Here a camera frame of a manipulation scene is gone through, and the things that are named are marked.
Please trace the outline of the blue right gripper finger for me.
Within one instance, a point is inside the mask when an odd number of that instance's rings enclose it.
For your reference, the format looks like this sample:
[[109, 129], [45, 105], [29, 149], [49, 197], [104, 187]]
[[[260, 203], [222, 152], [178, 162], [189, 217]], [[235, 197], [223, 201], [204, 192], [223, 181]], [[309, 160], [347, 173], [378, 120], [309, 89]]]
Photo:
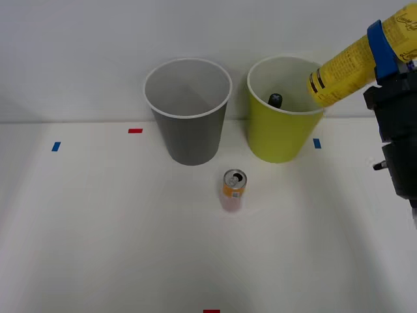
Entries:
[[397, 74], [397, 57], [386, 39], [380, 20], [368, 27], [367, 39], [375, 62], [375, 78], [384, 80]]

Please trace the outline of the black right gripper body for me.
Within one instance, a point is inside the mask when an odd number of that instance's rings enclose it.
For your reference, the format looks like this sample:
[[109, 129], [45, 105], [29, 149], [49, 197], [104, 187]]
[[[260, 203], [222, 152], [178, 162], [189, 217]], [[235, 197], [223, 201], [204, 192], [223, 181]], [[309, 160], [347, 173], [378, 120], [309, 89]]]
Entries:
[[364, 92], [367, 108], [374, 111], [383, 142], [416, 135], [416, 72], [406, 72], [382, 81]]

